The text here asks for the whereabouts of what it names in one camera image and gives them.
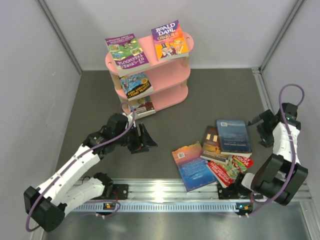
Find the dark blue paperback book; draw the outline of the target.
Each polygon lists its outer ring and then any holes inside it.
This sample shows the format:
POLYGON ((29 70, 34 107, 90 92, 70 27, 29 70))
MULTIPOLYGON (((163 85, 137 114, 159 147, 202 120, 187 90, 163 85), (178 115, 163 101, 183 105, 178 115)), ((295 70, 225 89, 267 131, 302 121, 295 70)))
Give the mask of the dark blue paperback book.
POLYGON ((221 154, 249 158, 252 146, 246 123, 240 119, 217 119, 219 148, 221 154))

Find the yellow Brideshead Revisited book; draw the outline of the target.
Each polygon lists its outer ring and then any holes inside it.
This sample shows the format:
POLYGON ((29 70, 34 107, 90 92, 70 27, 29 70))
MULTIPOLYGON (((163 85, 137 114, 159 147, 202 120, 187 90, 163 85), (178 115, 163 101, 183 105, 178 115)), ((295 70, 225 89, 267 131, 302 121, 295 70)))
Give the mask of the yellow Brideshead Revisited book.
POLYGON ((141 119, 156 113, 156 109, 150 96, 131 100, 129 101, 129 104, 133 107, 136 119, 141 119))

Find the brown dark cover book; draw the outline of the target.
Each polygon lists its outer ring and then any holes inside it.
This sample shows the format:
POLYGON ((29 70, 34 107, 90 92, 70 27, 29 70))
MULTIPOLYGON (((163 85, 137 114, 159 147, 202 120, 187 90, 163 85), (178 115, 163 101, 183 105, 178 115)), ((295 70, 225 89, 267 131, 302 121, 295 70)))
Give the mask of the brown dark cover book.
POLYGON ((229 155, 221 153, 216 127, 210 125, 206 127, 200 157, 223 165, 229 162, 229 155))

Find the red green treehouse book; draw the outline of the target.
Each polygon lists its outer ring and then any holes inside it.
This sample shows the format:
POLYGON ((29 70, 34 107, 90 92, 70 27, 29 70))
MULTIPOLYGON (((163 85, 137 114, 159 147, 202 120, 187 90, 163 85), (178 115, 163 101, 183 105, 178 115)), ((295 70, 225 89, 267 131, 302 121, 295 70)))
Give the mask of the red green treehouse book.
POLYGON ((238 174, 245 173, 254 164, 251 158, 242 156, 232 156, 226 165, 210 161, 208 169, 213 173, 223 188, 233 184, 238 174))

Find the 169-storey treehouse book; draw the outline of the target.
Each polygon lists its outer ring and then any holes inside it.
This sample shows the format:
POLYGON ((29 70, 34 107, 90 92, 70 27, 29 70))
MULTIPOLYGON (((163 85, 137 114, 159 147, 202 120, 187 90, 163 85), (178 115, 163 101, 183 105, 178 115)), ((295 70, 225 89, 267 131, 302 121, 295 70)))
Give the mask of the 169-storey treehouse book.
POLYGON ((120 83, 128 100, 138 99, 154 91, 149 78, 144 72, 124 76, 120 79, 120 83))

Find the blue orange paperback book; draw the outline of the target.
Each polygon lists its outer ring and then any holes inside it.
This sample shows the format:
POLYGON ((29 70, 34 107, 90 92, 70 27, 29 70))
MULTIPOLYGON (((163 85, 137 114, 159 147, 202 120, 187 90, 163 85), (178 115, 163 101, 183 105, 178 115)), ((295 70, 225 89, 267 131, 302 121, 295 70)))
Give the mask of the blue orange paperback book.
POLYGON ((202 146, 199 142, 171 152, 187 193, 217 182, 217 178, 208 168, 209 161, 201 158, 201 152, 202 146))

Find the purple 117-storey treehouse book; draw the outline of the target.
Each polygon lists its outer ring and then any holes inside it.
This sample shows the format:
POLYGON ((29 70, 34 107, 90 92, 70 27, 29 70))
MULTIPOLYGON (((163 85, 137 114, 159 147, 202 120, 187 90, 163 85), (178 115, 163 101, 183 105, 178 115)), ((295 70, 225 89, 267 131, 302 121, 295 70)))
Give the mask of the purple 117-storey treehouse book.
POLYGON ((106 38, 105 43, 119 77, 147 69, 150 62, 133 33, 106 38))

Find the orange Roald Dahl book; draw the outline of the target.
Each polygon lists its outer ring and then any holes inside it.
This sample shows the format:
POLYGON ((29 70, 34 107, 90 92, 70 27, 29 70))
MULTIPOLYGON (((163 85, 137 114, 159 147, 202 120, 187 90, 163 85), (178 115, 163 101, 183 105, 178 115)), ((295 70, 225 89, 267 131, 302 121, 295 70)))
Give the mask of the orange Roald Dahl book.
POLYGON ((151 29, 151 35, 159 61, 189 56, 187 41, 178 20, 151 29))

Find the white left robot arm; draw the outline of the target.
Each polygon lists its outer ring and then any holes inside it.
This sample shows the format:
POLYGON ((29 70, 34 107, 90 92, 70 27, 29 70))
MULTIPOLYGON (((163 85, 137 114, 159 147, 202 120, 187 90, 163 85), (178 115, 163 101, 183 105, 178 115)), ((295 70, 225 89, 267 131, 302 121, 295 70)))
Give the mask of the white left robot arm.
POLYGON ((30 220, 46 232, 55 230, 75 208, 113 194, 113 180, 98 172, 87 182, 75 183, 91 167, 99 163, 116 146, 127 147, 131 154, 148 152, 157 147, 144 124, 136 124, 133 113, 111 115, 100 130, 89 134, 74 155, 54 175, 38 187, 29 186, 23 193, 27 220, 25 228, 32 232, 30 220))

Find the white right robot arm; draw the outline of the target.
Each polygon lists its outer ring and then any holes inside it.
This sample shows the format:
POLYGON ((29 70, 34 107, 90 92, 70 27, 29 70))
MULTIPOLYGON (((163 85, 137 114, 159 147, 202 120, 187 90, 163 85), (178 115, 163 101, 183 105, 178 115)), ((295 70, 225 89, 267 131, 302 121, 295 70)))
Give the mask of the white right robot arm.
POLYGON ((253 199, 258 193, 282 206, 292 200, 308 176, 308 169, 298 158, 301 123, 297 121, 297 110, 297 105, 282 103, 277 114, 268 109, 247 123, 257 125, 259 143, 272 148, 272 154, 255 174, 238 173, 228 187, 218 184, 219 199, 253 199))

